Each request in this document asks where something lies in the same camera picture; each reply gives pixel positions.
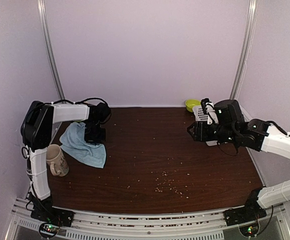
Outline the light blue towel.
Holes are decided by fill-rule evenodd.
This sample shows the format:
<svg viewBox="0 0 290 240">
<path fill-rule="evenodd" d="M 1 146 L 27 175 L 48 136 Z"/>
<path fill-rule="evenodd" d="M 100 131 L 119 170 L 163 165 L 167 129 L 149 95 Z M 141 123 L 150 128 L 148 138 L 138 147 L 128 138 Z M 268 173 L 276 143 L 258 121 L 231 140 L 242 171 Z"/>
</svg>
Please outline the light blue towel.
<svg viewBox="0 0 290 240">
<path fill-rule="evenodd" d="M 60 137 L 61 149 L 77 161 L 90 167 L 103 169 L 106 162 L 106 148 L 101 143 L 87 143 L 84 140 L 85 123 L 72 122 Z"/>
</svg>

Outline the white perforated plastic basket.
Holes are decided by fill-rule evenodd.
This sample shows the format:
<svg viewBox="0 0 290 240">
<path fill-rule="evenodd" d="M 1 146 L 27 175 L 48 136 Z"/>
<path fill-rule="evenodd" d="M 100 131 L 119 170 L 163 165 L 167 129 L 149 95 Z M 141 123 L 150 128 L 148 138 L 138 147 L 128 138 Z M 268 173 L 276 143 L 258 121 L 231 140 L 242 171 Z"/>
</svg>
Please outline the white perforated plastic basket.
<svg viewBox="0 0 290 240">
<path fill-rule="evenodd" d="M 241 112 L 244 116 L 244 120 L 246 122 L 249 122 L 252 119 L 251 115 L 242 106 L 240 106 L 240 109 L 241 109 Z M 193 114 L 195 116 L 196 121 L 205 121 L 206 122 L 208 120 L 208 116 L 203 113 L 201 105 L 196 105 L 193 107 Z M 213 141 L 206 142 L 206 144 L 207 144 L 207 146 L 211 147 L 211 146 L 216 146 L 217 142 L 215 140 L 213 140 Z"/>
</svg>

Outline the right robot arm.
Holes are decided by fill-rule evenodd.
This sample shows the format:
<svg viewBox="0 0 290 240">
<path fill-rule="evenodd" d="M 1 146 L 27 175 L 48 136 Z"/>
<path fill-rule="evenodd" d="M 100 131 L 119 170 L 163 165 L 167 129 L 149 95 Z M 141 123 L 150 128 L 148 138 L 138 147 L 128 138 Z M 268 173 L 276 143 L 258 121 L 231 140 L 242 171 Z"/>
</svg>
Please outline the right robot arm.
<svg viewBox="0 0 290 240">
<path fill-rule="evenodd" d="M 283 130 L 273 120 L 254 118 L 245 121 L 240 105 L 235 99 L 212 103 L 208 98 L 201 101 L 206 121 L 197 120 L 187 132 L 197 142 L 217 144 L 231 143 L 235 149 L 246 147 L 258 152 L 272 153 L 290 159 L 290 132 Z M 290 180 L 251 192 L 241 217 L 251 221 L 274 205 L 290 201 Z"/>
</svg>

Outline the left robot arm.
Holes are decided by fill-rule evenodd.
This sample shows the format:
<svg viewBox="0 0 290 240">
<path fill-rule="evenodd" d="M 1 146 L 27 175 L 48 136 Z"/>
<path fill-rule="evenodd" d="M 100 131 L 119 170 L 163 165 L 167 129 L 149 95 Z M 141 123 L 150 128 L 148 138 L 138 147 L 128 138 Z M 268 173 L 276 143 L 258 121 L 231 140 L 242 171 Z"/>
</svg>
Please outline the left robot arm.
<svg viewBox="0 0 290 240">
<path fill-rule="evenodd" d="M 84 140 L 91 144 L 105 141 L 106 130 L 102 128 L 111 117 L 108 103 L 97 99 L 97 105 L 89 104 L 90 99 L 72 102 L 61 99 L 54 102 L 33 101 L 22 122 L 20 133 L 22 155 L 27 161 L 27 176 L 35 211 L 46 222 L 57 217 L 48 186 L 46 157 L 51 143 L 53 125 L 62 122 L 82 122 L 87 129 Z"/>
</svg>

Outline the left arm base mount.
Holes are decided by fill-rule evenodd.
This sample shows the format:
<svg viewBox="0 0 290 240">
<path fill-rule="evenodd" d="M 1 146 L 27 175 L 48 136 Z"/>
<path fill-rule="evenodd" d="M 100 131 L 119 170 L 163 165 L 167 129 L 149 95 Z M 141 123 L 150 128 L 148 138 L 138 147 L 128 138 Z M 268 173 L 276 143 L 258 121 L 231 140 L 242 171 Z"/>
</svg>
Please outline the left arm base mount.
<svg viewBox="0 0 290 240">
<path fill-rule="evenodd" d="M 39 200 L 35 194 L 30 192 L 28 199 L 33 204 L 30 217 L 41 221 L 38 233 L 43 239 L 50 240 L 54 238 L 61 227 L 71 227 L 74 212 L 53 207 L 50 196 L 45 200 Z"/>
</svg>

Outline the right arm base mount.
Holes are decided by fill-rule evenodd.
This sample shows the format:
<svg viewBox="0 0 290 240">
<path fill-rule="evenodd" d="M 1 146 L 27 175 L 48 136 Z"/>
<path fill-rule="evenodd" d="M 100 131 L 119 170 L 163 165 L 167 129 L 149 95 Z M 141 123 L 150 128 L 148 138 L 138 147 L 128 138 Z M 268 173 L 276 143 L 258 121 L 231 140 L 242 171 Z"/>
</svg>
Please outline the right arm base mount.
<svg viewBox="0 0 290 240">
<path fill-rule="evenodd" d="M 226 225 L 238 225 L 240 233 L 247 238 L 256 237 L 260 233 L 259 220 L 266 216 L 266 210 L 259 206 L 256 199 L 248 199 L 244 206 L 224 211 Z"/>
</svg>

